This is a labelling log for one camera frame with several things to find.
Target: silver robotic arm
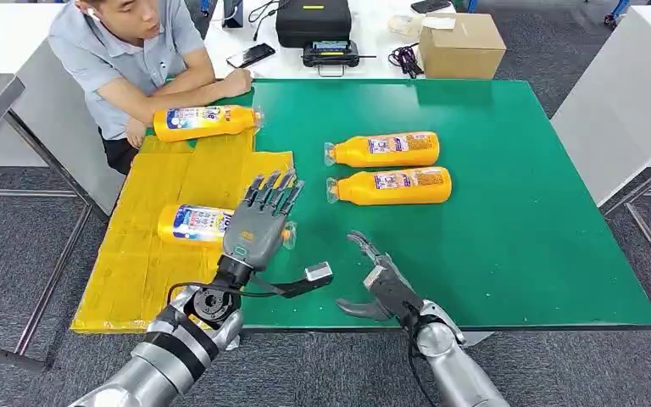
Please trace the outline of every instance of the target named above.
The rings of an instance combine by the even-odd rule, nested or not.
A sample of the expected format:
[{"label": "silver robotic arm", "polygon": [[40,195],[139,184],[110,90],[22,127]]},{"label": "silver robotic arm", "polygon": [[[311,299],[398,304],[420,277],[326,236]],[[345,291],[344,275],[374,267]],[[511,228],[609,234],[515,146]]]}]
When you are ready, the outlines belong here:
[{"label": "silver robotic arm", "polygon": [[[148,326],[143,342],[131,360],[103,385],[78,399],[71,407],[162,407],[185,394],[243,326],[241,296],[291,298],[332,281],[327,263],[306,269],[298,282],[269,284],[267,293],[241,289],[262,271],[282,244],[286,217],[303,187],[293,183],[288,171],[278,187],[280,172],[265,180],[258,176],[231,217],[223,239],[223,254],[213,281],[183,282],[168,293],[168,305]],[[183,290],[171,300],[178,287]]]},{"label": "silver robotic arm", "polygon": [[388,254],[381,254],[363,234],[348,233],[375,267],[363,283],[376,300],[369,304],[353,304],[338,299],[337,305],[346,313],[361,318],[385,321],[396,317],[409,334],[410,367],[418,385],[420,379],[413,366],[413,352],[430,365],[448,407],[508,407],[509,404],[492,384],[485,371],[463,350],[465,336],[448,314],[430,300],[418,297]]},{"label": "silver robotic arm", "polygon": [[217,330],[205,331],[191,321],[187,307],[200,289],[188,286],[178,294],[148,326],[131,360],[71,407],[161,407],[186,394],[243,325],[239,309]]},{"label": "silver robotic arm", "polygon": [[429,300],[423,301],[420,314],[444,321],[425,324],[415,340],[433,370],[443,403],[453,407],[508,407],[490,377],[461,348],[465,337],[448,314]]}]

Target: gray robotic hand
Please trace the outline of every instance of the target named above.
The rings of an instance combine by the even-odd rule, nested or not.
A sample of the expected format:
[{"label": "gray robotic hand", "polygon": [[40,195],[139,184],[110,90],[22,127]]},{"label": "gray robotic hand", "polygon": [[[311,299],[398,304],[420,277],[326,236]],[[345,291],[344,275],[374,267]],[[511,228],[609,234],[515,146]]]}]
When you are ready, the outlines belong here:
[{"label": "gray robotic hand", "polygon": [[254,270],[264,269],[282,245],[286,217],[303,188],[304,182],[299,180],[286,195],[295,172],[289,170],[279,186],[274,187],[280,174],[279,171],[270,174],[263,188],[260,188],[263,176],[253,180],[223,237],[224,254]]}]

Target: floor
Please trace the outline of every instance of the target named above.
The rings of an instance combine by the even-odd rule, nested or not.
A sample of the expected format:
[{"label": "floor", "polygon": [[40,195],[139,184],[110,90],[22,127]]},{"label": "floor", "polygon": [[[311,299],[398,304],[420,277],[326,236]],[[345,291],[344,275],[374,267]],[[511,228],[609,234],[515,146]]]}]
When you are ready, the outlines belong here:
[{"label": "floor", "polygon": [[[612,2],[483,0],[509,48],[498,72],[528,80],[548,115],[557,109],[607,38]],[[0,187],[59,187],[44,169],[0,168]],[[651,225],[651,198],[637,207]],[[12,348],[75,224],[67,198],[0,198],[0,346]],[[609,225],[651,299],[651,249],[620,209]],[[0,406],[66,405],[117,371],[137,335],[69,331],[104,223],[92,217],[69,262],[29,354],[43,374],[0,365]],[[175,405],[425,405],[409,374],[400,333],[251,334],[216,360]],[[500,332],[468,350],[513,406],[651,406],[651,330]],[[420,366],[426,387],[433,383]]]}]

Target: gray shirt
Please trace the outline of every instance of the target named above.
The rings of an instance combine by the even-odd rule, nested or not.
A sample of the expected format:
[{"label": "gray shirt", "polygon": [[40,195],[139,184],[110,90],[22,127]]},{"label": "gray shirt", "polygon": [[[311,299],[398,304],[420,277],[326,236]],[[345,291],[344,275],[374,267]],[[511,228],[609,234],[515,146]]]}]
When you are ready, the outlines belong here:
[{"label": "gray shirt", "polygon": [[101,98],[98,88],[124,77],[151,95],[165,84],[166,77],[186,69],[183,55],[203,48],[183,0],[159,0],[159,15],[160,34],[146,40],[143,48],[116,38],[73,2],[66,4],[51,24],[48,43],[83,87],[88,111],[106,140],[125,137],[129,116]]}]

